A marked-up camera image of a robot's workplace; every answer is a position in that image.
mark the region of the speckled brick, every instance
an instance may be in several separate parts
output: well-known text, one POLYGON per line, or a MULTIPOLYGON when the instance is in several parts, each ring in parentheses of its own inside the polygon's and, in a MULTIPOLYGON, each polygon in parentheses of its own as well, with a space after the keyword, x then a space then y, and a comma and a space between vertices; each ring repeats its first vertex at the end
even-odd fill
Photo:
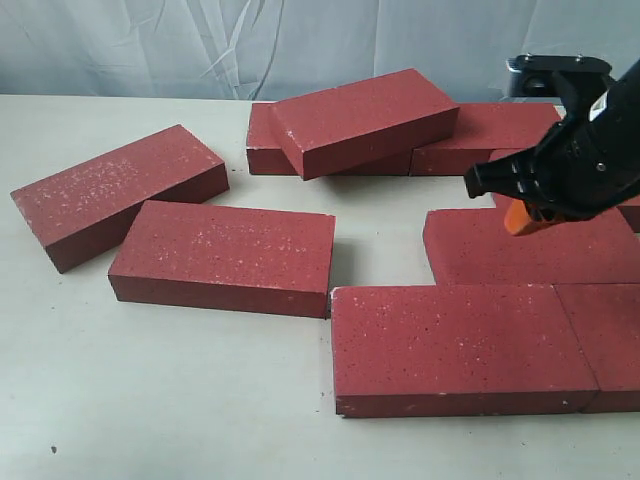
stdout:
POLYGON ((509 235, 504 213, 428 213, 423 236, 437 283, 640 283, 640 242, 617 210, 522 237, 509 235))
POLYGON ((451 136, 458 106, 414 69, 271 105, 271 131, 309 180, 451 136))
POLYGON ((536 145, 560 119, 550 103, 465 103, 451 138, 413 151, 411 175, 464 175, 496 149, 536 145))
POLYGON ((600 390, 585 411, 640 411, 640 285, 557 291, 600 390))
MULTIPOLYGON (((268 103, 254 103, 247 132, 247 162, 252 175, 297 175, 269 128, 268 103)), ((408 175, 411 152, 374 160, 334 175, 408 175)))
POLYGON ((640 197, 627 200, 618 209, 634 232, 640 233, 640 197))
POLYGON ((109 270, 121 301, 326 315, 335 218, 145 202, 109 270))
POLYGON ((176 125, 11 193, 60 273, 122 242, 142 202, 203 202, 229 189, 224 162, 176 125))
POLYGON ((551 286, 341 287, 332 343, 346 417, 568 413, 597 390, 551 286))

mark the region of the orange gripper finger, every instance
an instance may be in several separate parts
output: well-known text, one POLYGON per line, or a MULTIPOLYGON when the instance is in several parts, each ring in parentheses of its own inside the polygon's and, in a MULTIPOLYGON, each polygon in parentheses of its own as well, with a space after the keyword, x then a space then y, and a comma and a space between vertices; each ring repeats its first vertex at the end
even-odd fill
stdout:
POLYGON ((562 217, 542 222, 533 220, 522 200, 514 200, 511 202, 507 214, 504 217, 505 228, 514 236, 530 235, 563 222, 564 218, 562 217))

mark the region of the white table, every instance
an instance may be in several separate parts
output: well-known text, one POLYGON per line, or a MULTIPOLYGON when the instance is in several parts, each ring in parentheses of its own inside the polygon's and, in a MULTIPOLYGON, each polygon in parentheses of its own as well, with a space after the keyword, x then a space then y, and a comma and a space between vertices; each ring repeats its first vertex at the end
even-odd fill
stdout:
POLYGON ((333 285, 432 284, 428 209, 460 178, 252 177, 250 104, 0 96, 0 478, 637 478, 640 415, 344 420, 329 322, 118 303, 108 253, 59 275, 9 191, 182 123, 215 203, 337 216, 333 285))

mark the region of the white curtain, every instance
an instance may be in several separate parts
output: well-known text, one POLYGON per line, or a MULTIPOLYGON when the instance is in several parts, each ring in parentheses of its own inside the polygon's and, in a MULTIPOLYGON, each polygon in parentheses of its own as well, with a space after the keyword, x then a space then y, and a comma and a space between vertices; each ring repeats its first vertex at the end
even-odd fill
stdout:
POLYGON ((640 57, 637 0, 0 0, 0 93, 277 100, 415 67, 502 97, 530 51, 640 57))

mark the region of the red brick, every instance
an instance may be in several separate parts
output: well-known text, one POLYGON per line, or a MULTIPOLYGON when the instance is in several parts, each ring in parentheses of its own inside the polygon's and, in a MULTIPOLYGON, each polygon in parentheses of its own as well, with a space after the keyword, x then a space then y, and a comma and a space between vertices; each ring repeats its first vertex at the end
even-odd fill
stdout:
POLYGON ((271 131, 305 180, 451 136, 458 107, 414 69, 272 104, 271 131))
MULTIPOLYGON (((268 103, 254 103, 247 133, 247 161, 252 175, 297 175, 269 128, 268 103)), ((335 175, 408 175, 411 152, 374 160, 335 175)))
POLYGON ((465 103, 451 138, 413 151, 411 175, 464 175, 496 149, 536 145, 560 119, 550 103, 465 103))
POLYGON ((557 291, 600 389, 585 411, 640 411, 640 285, 557 291))
POLYGON ((63 273, 120 244, 145 200, 199 203, 228 189, 224 162, 176 125, 11 197, 63 273))
POLYGON ((597 389, 551 286, 342 287, 332 305, 347 417, 575 412, 597 389))
POLYGON ((640 283, 640 243, 617 210, 514 237, 498 208, 436 210, 424 242, 439 284, 640 283))
POLYGON ((335 218, 145 202, 109 279, 121 301, 324 318, 335 218))
POLYGON ((634 232, 640 233, 640 197, 627 200, 618 209, 634 232))

